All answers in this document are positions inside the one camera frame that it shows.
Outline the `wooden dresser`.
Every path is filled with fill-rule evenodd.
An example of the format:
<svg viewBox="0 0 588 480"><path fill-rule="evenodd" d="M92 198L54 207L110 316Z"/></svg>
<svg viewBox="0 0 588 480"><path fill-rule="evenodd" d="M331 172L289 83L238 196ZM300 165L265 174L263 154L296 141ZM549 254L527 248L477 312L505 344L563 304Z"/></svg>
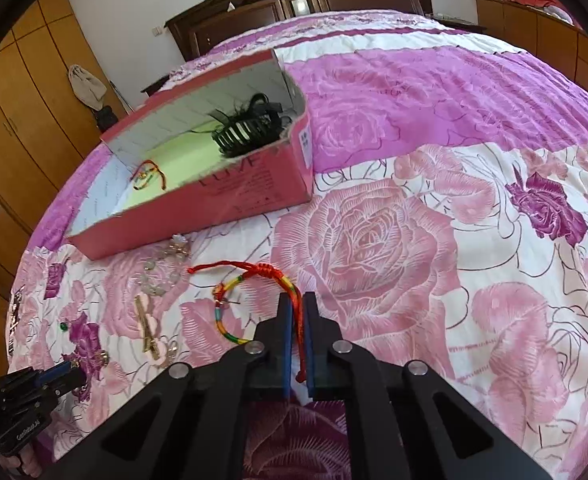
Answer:
<svg viewBox="0 0 588 480"><path fill-rule="evenodd" d="M522 4L475 2L487 35L527 50L588 91L588 36L582 30Z"/></svg>

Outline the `pink cardboard box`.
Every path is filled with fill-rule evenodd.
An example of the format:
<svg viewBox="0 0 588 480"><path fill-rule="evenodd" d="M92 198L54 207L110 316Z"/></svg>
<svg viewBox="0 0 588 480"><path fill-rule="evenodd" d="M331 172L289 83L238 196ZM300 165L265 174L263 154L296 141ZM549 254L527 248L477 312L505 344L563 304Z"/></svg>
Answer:
<svg viewBox="0 0 588 480"><path fill-rule="evenodd" d="M280 103L292 124L279 141L224 158L210 136L218 122L209 113L231 114L255 93ZM156 92L102 142L108 160L66 233L92 260L311 198L306 101L273 50L242 55Z"/></svg>

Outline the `black hanging bag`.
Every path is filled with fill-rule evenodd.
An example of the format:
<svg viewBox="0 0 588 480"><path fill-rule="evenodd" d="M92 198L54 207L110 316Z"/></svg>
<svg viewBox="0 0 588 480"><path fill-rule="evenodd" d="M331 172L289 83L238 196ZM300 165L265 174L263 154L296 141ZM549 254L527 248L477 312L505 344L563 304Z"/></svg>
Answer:
<svg viewBox="0 0 588 480"><path fill-rule="evenodd" d="M100 110L93 110L92 114L100 133L106 133L118 123L118 117L109 105L102 106Z"/></svg>

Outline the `wooden wardrobe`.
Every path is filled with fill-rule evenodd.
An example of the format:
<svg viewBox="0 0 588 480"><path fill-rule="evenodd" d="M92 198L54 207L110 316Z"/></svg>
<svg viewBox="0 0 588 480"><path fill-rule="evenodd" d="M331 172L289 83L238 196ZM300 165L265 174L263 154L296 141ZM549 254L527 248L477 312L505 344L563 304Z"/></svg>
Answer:
<svg viewBox="0 0 588 480"><path fill-rule="evenodd" d="M68 81L74 64L108 81L70 0L37 0L0 42L0 375L6 309L29 235L100 140Z"/></svg>

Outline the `beige hanging bag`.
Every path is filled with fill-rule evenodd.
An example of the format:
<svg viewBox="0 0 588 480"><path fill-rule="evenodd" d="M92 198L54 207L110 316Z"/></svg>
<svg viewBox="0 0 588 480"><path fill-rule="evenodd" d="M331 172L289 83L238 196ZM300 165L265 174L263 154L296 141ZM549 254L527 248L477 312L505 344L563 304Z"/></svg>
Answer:
<svg viewBox="0 0 588 480"><path fill-rule="evenodd" d="M103 82L78 64L68 68L67 76L76 98L90 110L100 112L106 95Z"/></svg>

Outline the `gold pink hair clip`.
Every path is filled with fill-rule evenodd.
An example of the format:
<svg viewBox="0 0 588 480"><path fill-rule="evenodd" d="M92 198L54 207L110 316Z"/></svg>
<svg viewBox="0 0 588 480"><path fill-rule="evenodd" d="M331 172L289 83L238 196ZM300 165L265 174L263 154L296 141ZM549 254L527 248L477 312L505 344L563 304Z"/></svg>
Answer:
<svg viewBox="0 0 588 480"><path fill-rule="evenodd" d="M153 362L160 359L160 349L154 337L153 326L150 323L148 315L149 297L144 292L139 292L134 296L134 310L136 311L140 332L143 340L143 352L146 353Z"/></svg>

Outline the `gold pearl earring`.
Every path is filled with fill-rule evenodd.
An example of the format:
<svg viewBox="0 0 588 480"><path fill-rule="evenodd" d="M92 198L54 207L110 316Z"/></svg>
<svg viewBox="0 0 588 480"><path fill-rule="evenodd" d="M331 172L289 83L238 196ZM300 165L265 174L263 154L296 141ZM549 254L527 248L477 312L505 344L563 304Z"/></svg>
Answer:
<svg viewBox="0 0 588 480"><path fill-rule="evenodd" d="M96 368L106 367L110 362L110 356L106 350L100 350L93 356L92 362Z"/></svg>

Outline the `pink floral bedspread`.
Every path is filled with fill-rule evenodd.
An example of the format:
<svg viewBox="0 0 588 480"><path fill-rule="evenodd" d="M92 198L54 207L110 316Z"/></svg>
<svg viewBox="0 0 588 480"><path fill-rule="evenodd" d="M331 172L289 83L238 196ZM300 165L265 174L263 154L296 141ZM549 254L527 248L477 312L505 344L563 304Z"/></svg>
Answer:
<svg viewBox="0 0 588 480"><path fill-rule="evenodd" d="M95 148L21 258L14 370L76 358L88 387L38 439L59 460L176 361L217 361L276 312L252 278L217 313L222 259L266 262L343 335L395 364L420 359L556 479L588 467L588 91L530 53L429 18L292 18L180 66L180 84L273 49L304 92L314 188L303 205L91 261L66 233L108 160ZM200 272L190 275L188 264ZM134 296L160 349L143 352ZM59 328L67 322L66 333ZM106 350L108 366L92 358Z"/></svg>

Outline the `black hair claw clip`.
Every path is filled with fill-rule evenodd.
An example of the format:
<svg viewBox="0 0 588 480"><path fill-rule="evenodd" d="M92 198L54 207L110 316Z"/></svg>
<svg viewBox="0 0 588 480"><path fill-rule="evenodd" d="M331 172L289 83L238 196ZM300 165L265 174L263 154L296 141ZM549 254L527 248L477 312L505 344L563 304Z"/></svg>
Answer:
<svg viewBox="0 0 588 480"><path fill-rule="evenodd" d="M231 114L213 110L209 116L218 122L210 136L224 158L241 157L279 141L293 121L282 105L270 101L265 93L255 93Z"/></svg>

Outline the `dark wooden nightstand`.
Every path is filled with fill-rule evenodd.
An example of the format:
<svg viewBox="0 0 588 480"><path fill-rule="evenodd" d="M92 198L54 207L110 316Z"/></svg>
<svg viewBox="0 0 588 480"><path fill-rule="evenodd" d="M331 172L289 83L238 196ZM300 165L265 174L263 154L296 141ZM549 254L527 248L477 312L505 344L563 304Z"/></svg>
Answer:
<svg viewBox="0 0 588 480"><path fill-rule="evenodd" d="M169 80L170 76L169 75L165 75L163 77L160 77L157 79L157 81L152 82L152 84L149 84L148 86L144 87L141 92L145 93L147 96L152 96L154 93L156 93L158 90L160 90L160 88L162 88L164 86L164 84L166 84L166 82Z"/></svg>

